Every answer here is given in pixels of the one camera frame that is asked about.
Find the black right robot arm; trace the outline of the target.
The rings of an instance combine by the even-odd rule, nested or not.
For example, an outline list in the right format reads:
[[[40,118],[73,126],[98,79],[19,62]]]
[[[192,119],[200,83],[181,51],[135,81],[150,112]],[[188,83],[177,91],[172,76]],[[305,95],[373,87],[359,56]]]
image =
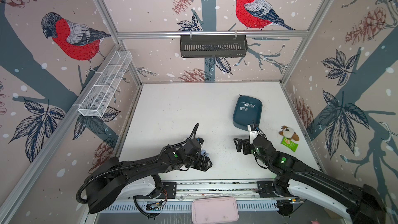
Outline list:
[[[237,152],[253,155],[258,166],[276,175],[258,182],[258,194],[266,198],[302,198],[318,204],[353,224],[384,224],[387,209],[370,185],[345,183],[277,151],[264,135],[253,141],[234,138]]]

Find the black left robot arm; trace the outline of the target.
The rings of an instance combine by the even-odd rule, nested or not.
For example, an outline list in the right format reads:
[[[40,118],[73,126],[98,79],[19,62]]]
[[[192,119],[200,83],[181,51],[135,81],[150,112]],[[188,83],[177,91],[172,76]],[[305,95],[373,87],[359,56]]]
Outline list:
[[[161,193],[163,182],[159,174],[189,169],[208,171],[212,162],[202,150],[204,140],[196,137],[198,127],[197,123],[185,141],[163,147],[156,156],[136,161],[119,161],[118,157],[108,159],[77,190],[77,202],[88,204],[89,213],[95,214],[111,206],[123,188],[140,179],[151,177],[154,189],[149,193],[134,194],[134,201],[136,196],[152,197],[153,192]]]

